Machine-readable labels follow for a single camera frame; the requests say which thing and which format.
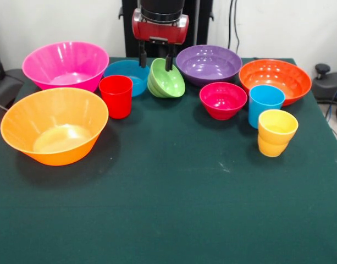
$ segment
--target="bowl rim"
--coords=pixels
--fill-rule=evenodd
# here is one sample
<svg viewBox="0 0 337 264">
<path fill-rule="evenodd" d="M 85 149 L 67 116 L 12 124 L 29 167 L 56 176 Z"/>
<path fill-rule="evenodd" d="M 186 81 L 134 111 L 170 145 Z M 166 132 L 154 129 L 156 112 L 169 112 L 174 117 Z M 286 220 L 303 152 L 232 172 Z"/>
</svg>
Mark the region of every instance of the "bowl rim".
<svg viewBox="0 0 337 264">
<path fill-rule="evenodd" d="M 94 136 L 92 136 L 90 139 L 88 139 L 87 141 L 83 142 L 82 144 L 79 144 L 75 147 L 72 147 L 72 148 L 68 148 L 68 149 L 65 149 L 65 150 L 61 150 L 61 151 L 53 151 L 53 152 L 36 152 L 36 151 L 28 151 L 28 150 L 23 150 L 19 147 L 15 147 L 13 146 L 5 137 L 5 134 L 4 134 L 4 131 L 3 131 L 3 124 L 5 122 L 5 120 L 7 119 L 7 115 L 8 115 L 8 112 L 13 109 L 14 107 L 16 107 L 17 105 L 21 104 L 23 101 L 26 101 L 26 100 L 29 100 L 30 98 L 32 97 L 35 97 L 35 96 L 38 96 L 40 93 L 48 93 L 48 92 L 55 92 L 55 91 L 60 91 L 60 90 L 73 90 L 73 91 L 77 91 L 77 92 L 83 92 L 85 94 L 88 94 L 89 96 L 92 96 L 92 97 L 95 97 L 97 99 L 99 99 L 99 103 L 102 104 L 102 106 L 104 107 L 105 111 L 106 111 L 106 121 L 103 122 L 103 125 L 101 127 L 101 129 L 95 133 Z M 96 137 L 99 136 L 99 134 L 102 132 L 102 130 L 105 128 L 105 126 L 107 125 L 107 122 L 108 122 L 108 119 L 109 119 L 109 115 L 108 115 L 108 108 L 106 106 L 106 103 L 104 102 L 104 100 L 99 97 L 98 95 L 96 95 L 95 93 L 93 92 L 90 92 L 90 91 L 87 91 L 87 90 L 83 90 L 83 89 L 80 89 L 80 88 L 74 88 L 74 87 L 58 87 L 58 88 L 52 88 L 52 89 L 47 89 L 47 90 L 41 90 L 41 91 L 38 91 L 38 92 L 34 92 L 33 94 L 30 94 L 28 96 L 25 96 L 24 98 L 20 99 L 17 103 L 15 103 L 14 105 L 12 105 L 10 107 L 10 109 L 8 109 L 8 111 L 6 112 L 6 114 L 3 116 L 2 118 L 2 121 L 1 121 L 1 136 L 3 138 L 3 140 L 12 148 L 14 148 L 15 150 L 18 150 L 20 152 L 23 152 L 23 153 L 28 153 L 28 154 L 32 154 L 32 155 L 52 155 L 52 154 L 59 154 L 59 153 L 64 153 L 64 152 L 67 152 L 67 151 L 71 151 L 71 150 L 74 150 L 74 149 L 77 149 L 78 147 L 81 147 L 81 146 L 84 146 L 86 144 L 88 144 L 90 141 L 92 141 L 93 139 L 95 139 Z"/>
<path fill-rule="evenodd" d="M 105 78 L 105 77 L 111 76 L 111 75 L 105 76 L 106 70 L 109 69 L 109 67 L 111 67 L 111 65 L 115 65 L 115 64 L 123 64 L 123 63 L 137 63 L 137 64 L 139 64 L 139 61 L 134 60 L 134 59 L 121 59 L 120 61 L 118 60 L 118 61 L 116 61 L 116 62 L 109 63 L 109 64 L 107 65 L 106 69 L 104 70 L 103 77 Z M 142 68 L 142 69 L 146 69 L 146 70 L 148 71 L 148 74 L 147 74 L 147 76 L 146 76 L 145 79 L 139 78 L 142 82 L 145 82 L 145 81 L 147 80 L 147 78 L 148 78 L 149 73 L 150 73 L 150 68 L 149 68 L 148 65 L 146 65 L 145 68 Z"/>
<path fill-rule="evenodd" d="M 211 106 L 210 104 L 207 104 L 207 103 L 202 99 L 202 97 L 201 97 L 201 92 L 202 92 L 204 89 L 206 89 L 206 87 L 208 87 L 208 86 L 210 86 L 210 85 L 214 85 L 214 84 L 223 84 L 223 85 L 228 85 L 228 86 L 234 87 L 234 88 L 236 88 L 237 90 L 240 89 L 240 90 L 243 92 L 242 94 L 245 96 L 245 100 L 244 100 L 243 104 L 241 104 L 241 105 L 238 106 L 238 107 L 232 108 L 232 109 L 221 109 L 221 108 L 218 108 L 218 107 L 215 107 L 215 106 Z M 229 83 L 229 82 L 222 82 L 222 81 L 215 82 L 215 83 L 213 82 L 213 83 L 211 83 L 211 84 L 205 85 L 203 88 L 201 88 L 201 90 L 200 90 L 200 92 L 199 92 L 199 98 L 200 98 L 200 101 L 201 101 L 205 106 L 208 106 L 209 108 L 213 108 L 213 109 L 219 110 L 219 111 L 238 111 L 240 108 L 242 108 L 242 107 L 246 104 L 247 99 L 248 99 L 247 94 L 246 94 L 246 92 L 244 91 L 243 88 L 241 88 L 241 87 L 239 87 L 239 86 L 237 86 L 237 85 L 235 85 L 235 84 L 231 84 L 231 83 Z"/>
<path fill-rule="evenodd" d="M 305 74 L 305 76 L 307 76 L 307 79 L 310 81 L 309 87 L 308 87 L 307 90 L 306 90 L 305 92 L 303 92 L 301 95 L 295 96 L 295 97 L 288 97 L 288 98 L 287 98 L 287 95 L 285 94 L 285 100 L 284 100 L 285 103 L 287 103 L 287 102 L 289 102 L 289 101 L 292 101 L 292 100 L 298 100 L 298 99 L 304 97 L 308 92 L 310 92 L 311 86 L 312 86 L 312 80 L 311 80 L 310 76 L 309 76 L 303 69 L 301 69 L 300 67 L 298 67 L 296 64 L 292 64 L 292 63 L 290 63 L 290 62 L 285 62 L 285 61 L 282 61 L 282 60 L 280 60 L 280 59 L 256 59 L 256 60 L 250 61 L 250 62 L 248 62 L 248 63 L 245 63 L 245 64 L 241 67 L 241 69 L 240 69 L 240 71 L 239 71 L 239 74 L 238 74 L 238 77 L 239 77 L 240 83 L 242 84 L 242 87 L 243 87 L 244 90 L 246 90 L 248 93 L 250 92 L 250 90 L 251 90 L 252 88 L 254 88 L 254 86 L 251 87 L 251 88 L 249 89 L 249 88 L 244 84 L 243 80 L 240 78 L 241 72 L 242 72 L 243 68 L 246 67 L 247 65 L 249 66 L 249 65 L 251 65 L 251 64 L 253 64 L 253 63 L 256 63 L 256 62 L 262 62 L 262 61 L 264 61 L 264 62 L 277 62 L 277 63 L 283 63 L 283 64 L 286 64 L 286 65 L 290 65 L 290 66 L 292 66 L 292 67 L 294 67 L 294 68 L 297 68 L 299 71 L 303 72 L 303 73 Z"/>
<path fill-rule="evenodd" d="M 188 73 L 186 73 L 185 71 L 183 71 L 182 68 L 181 68 L 181 66 L 180 66 L 180 65 L 181 65 L 180 57 L 182 56 L 182 54 L 184 53 L 184 51 L 193 49 L 193 48 L 195 48 L 195 47 L 207 47 L 207 46 L 208 46 L 208 47 L 220 48 L 220 49 L 223 49 L 223 50 L 225 49 L 225 50 L 227 50 L 228 52 L 233 53 L 233 54 L 239 59 L 239 61 L 240 61 L 240 67 L 239 67 L 239 69 L 237 69 L 235 72 L 233 72 L 233 74 L 230 74 L 230 75 L 228 75 L 228 76 L 223 76 L 223 77 L 218 78 L 218 79 L 216 79 L 216 78 L 200 78 L 200 77 L 196 77 L 196 76 L 194 76 L 194 75 L 188 74 Z M 179 54 L 177 55 L 177 57 L 176 57 L 176 59 L 175 59 L 175 62 L 176 62 L 177 68 L 178 68 L 184 75 L 187 75 L 187 76 L 189 76 L 189 77 L 191 77 L 191 78 L 195 78 L 195 79 L 198 79 L 198 80 L 207 80 L 207 81 L 212 81 L 212 80 L 214 80 L 214 81 L 222 81 L 222 80 L 231 78 L 231 77 L 233 77 L 235 74 L 237 74 L 237 73 L 240 71 L 240 69 L 242 68 L 242 66 L 243 66 L 243 61 L 242 61 L 242 59 L 241 59 L 241 58 L 239 57 L 239 55 L 238 55 L 237 53 L 235 53 L 234 51 L 232 51 L 232 50 L 230 50 L 230 49 L 228 49 L 228 48 L 224 48 L 224 47 L 220 47 L 220 46 L 216 46 L 216 45 L 208 45 L 208 44 L 195 45 L 195 46 L 190 46 L 190 47 L 188 47 L 188 48 L 185 48 L 184 50 L 182 50 L 181 52 L 179 52 Z"/>
<path fill-rule="evenodd" d="M 156 59 L 154 59 L 154 60 L 152 61 L 151 66 L 150 66 L 150 75 L 151 75 L 151 77 L 154 78 L 154 80 L 156 81 L 156 83 L 157 83 L 158 85 L 159 85 L 159 82 L 157 81 L 157 78 L 155 77 L 155 73 L 154 73 L 154 70 L 153 70 L 153 65 L 155 64 L 155 62 L 159 62 L 159 61 L 163 61 L 163 60 L 165 60 L 165 59 L 164 59 L 164 58 L 156 58 Z M 169 96 L 171 96 L 171 97 L 173 97 L 173 98 L 178 98 L 178 97 L 183 96 L 183 94 L 185 93 L 185 81 L 184 81 L 184 78 L 183 78 L 183 76 L 181 75 L 179 69 L 178 69 L 175 65 L 172 65 L 172 70 L 173 70 L 173 69 L 176 69 L 177 76 L 180 76 L 181 81 L 182 81 L 182 84 L 183 84 L 182 88 L 179 89 L 180 92 L 177 93 L 177 94 L 173 94 L 173 93 L 171 93 L 171 92 L 168 92 L 166 89 L 162 88 L 160 85 L 159 85 L 159 87 L 160 87 L 165 93 L 167 93 Z"/>
<path fill-rule="evenodd" d="M 105 67 L 104 67 L 98 74 L 96 74 L 96 75 L 94 75 L 94 76 L 92 76 L 92 77 L 90 77 L 90 78 L 88 78 L 88 79 L 86 79 L 86 80 L 83 80 L 82 83 L 84 83 L 84 82 L 86 82 L 86 81 L 89 81 L 89 80 L 91 80 L 91 79 L 94 79 L 94 78 L 98 77 L 99 75 L 103 75 L 104 71 L 106 70 L 106 68 L 108 67 L 108 64 L 109 64 L 109 55 L 108 55 L 107 51 L 106 51 L 104 48 L 102 48 L 102 47 L 100 47 L 100 46 L 98 46 L 98 45 L 96 45 L 96 44 L 94 44 L 94 43 L 87 42 L 87 41 L 72 41 L 72 40 L 66 40 L 66 41 L 58 41 L 58 42 L 55 42 L 55 43 L 51 43 L 51 44 L 47 44 L 47 45 L 41 46 L 41 47 L 35 49 L 34 51 L 32 51 L 31 53 L 29 53 L 29 54 L 25 57 L 25 59 L 23 60 L 23 63 L 21 64 L 21 69 L 22 69 L 23 73 L 25 74 L 25 76 L 28 77 L 30 80 L 32 80 L 32 81 L 35 82 L 35 83 L 37 82 L 37 83 L 39 83 L 39 84 L 51 85 L 51 86 L 56 86 L 56 87 L 62 87 L 62 86 L 66 87 L 66 86 L 70 86 L 70 85 L 79 84 L 79 82 L 73 82 L 73 83 L 68 83 L 68 84 L 57 84 L 57 85 L 53 85 L 53 84 L 50 84 L 50 83 L 48 83 L 48 82 L 46 83 L 46 82 L 44 82 L 44 81 L 38 81 L 38 80 L 36 80 L 35 78 L 32 78 L 29 74 L 27 74 L 27 73 L 25 72 L 25 63 L 26 63 L 27 59 L 30 58 L 32 55 L 34 55 L 35 53 L 39 52 L 40 50 L 42 50 L 42 49 L 44 49 L 44 48 L 51 47 L 51 46 L 55 46 L 55 45 L 58 45 L 58 44 L 63 44 L 63 43 L 69 43 L 69 42 L 72 42 L 72 43 L 82 43 L 82 44 L 87 44 L 87 45 L 90 45 L 90 46 L 94 46 L 94 47 L 98 48 L 99 50 L 101 50 L 102 52 L 104 52 L 104 53 L 107 55 L 107 56 L 106 56 L 107 62 L 106 62 Z"/>
</svg>

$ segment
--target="green bowl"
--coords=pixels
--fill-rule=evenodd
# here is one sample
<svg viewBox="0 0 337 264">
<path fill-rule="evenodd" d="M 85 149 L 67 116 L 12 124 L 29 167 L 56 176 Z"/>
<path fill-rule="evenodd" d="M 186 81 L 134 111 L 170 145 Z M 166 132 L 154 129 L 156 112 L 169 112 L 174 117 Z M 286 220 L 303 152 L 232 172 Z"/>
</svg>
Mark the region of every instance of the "green bowl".
<svg viewBox="0 0 337 264">
<path fill-rule="evenodd" d="M 162 58 L 155 59 L 150 67 L 149 78 L 156 91 L 169 97 L 180 97 L 185 92 L 184 79 L 176 66 L 167 72 L 165 70 L 166 60 Z"/>
<path fill-rule="evenodd" d="M 162 90 L 155 82 L 154 78 L 149 74 L 147 81 L 150 82 L 150 88 L 151 90 L 154 90 L 157 94 L 161 95 L 162 98 L 174 98 L 164 90 Z"/>
<path fill-rule="evenodd" d="M 151 80 L 149 78 L 147 79 L 147 88 L 153 96 L 159 97 L 159 98 L 166 98 L 166 96 L 156 91 L 156 89 L 153 87 Z"/>
</svg>

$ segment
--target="plastic bowl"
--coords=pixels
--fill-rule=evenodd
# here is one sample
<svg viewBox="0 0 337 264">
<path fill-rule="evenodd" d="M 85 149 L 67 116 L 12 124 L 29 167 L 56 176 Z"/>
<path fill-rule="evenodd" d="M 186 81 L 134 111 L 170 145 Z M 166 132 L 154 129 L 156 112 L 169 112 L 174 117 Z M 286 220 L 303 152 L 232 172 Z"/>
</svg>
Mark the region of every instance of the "plastic bowl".
<svg viewBox="0 0 337 264">
<path fill-rule="evenodd" d="M 104 49 L 87 42 L 65 41 L 33 51 L 21 68 L 42 90 L 75 87 L 94 92 L 108 63 Z"/>
<path fill-rule="evenodd" d="M 245 64 L 239 72 L 239 79 L 247 93 L 260 84 L 282 90 L 285 94 L 283 106 L 296 102 L 311 89 L 311 79 L 302 69 L 276 59 L 259 59 Z"/>
<path fill-rule="evenodd" d="M 110 75 L 124 75 L 133 81 L 132 97 L 142 94 L 147 87 L 147 78 L 150 68 L 142 68 L 135 60 L 121 60 L 111 63 L 104 71 L 104 77 Z"/>
<path fill-rule="evenodd" d="M 1 122 L 8 145 L 52 166 L 86 156 L 108 120 L 104 101 L 89 91 L 56 88 L 33 93 L 13 105 Z"/>
<path fill-rule="evenodd" d="M 239 72 L 242 61 L 229 49 L 198 45 L 182 50 L 176 58 L 176 64 L 188 81 L 201 87 L 230 81 Z"/>
<path fill-rule="evenodd" d="M 165 59 L 155 59 L 150 68 L 153 87 L 166 97 L 180 97 L 185 92 L 184 79 L 176 66 L 169 72 L 165 70 Z"/>
<path fill-rule="evenodd" d="M 200 100 L 213 118 L 227 120 L 245 105 L 247 95 L 235 84 L 215 82 L 200 90 Z"/>
<path fill-rule="evenodd" d="M 150 91 L 150 93 L 151 93 L 153 96 L 158 97 L 158 98 L 167 98 L 166 95 L 163 95 L 163 94 L 159 93 L 159 92 L 155 89 L 155 87 L 154 87 L 153 84 L 152 84 L 152 81 L 151 81 L 150 76 L 149 76 L 149 78 L 147 79 L 147 88 L 148 88 L 148 90 Z"/>
</svg>

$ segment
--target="yellow cup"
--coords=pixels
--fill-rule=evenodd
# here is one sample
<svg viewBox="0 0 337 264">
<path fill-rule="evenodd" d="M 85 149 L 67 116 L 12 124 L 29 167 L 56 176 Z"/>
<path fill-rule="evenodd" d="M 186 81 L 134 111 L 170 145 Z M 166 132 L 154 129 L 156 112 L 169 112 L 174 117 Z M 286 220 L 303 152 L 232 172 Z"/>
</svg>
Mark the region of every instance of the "yellow cup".
<svg viewBox="0 0 337 264">
<path fill-rule="evenodd" d="M 278 157 L 298 129 L 296 118 L 283 110 L 262 112 L 258 119 L 258 148 L 267 157 Z"/>
</svg>

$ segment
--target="red-orange bowl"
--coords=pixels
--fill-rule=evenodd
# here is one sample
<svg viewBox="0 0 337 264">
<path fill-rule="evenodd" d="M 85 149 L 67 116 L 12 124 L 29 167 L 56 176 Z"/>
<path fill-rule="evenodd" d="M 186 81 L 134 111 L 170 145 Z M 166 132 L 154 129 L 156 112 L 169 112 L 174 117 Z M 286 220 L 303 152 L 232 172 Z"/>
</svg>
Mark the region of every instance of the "red-orange bowl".
<svg viewBox="0 0 337 264">
<path fill-rule="evenodd" d="M 294 64 L 276 59 L 259 59 L 246 63 L 239 71 L 239 79 L 249 94 L 251 88 L 268 84 L 285 94 L 283 106 L 291 105 L 311 89 L 310 77 Z"/>
</svg>

